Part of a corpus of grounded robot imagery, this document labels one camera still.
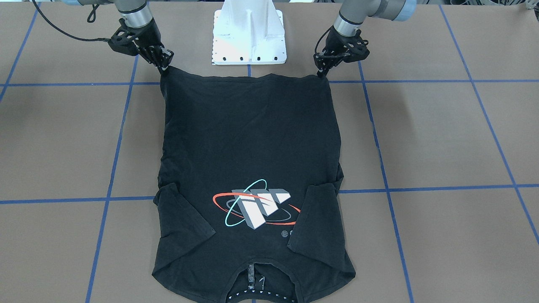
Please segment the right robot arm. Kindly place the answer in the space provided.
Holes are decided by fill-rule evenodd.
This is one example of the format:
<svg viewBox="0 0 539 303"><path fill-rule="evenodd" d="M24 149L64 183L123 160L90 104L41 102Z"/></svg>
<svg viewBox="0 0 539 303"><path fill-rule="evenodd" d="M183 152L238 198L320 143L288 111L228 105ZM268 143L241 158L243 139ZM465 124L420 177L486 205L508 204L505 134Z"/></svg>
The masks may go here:
<svg viewBox="0 0 539 303"><path fill-rule="evenodd" d="M69 37L84 42L106 42L117 53L142 57L156 67L159 74L167 71L174 53L164 47L160 31L146 0L64 0L67 5L101 5L113 4L120 14L119 28L110 38Z"/></svg>

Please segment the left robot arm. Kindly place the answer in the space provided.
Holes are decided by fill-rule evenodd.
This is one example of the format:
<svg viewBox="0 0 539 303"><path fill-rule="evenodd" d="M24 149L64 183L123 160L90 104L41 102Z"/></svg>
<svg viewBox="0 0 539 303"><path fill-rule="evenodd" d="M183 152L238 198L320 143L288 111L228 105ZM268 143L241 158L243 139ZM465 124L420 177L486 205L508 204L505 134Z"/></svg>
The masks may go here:
<svg viewBox="0 0 539 303"><path fill-rule="evenodd" d="M368 17L391 21L406 21L415 12L416 0L345 0L333 25L318 40L325 46L314 50L318 77L326 77L331 68L341 63L356 63L366 59L369 42L361 37L360 27Z"/></svg>

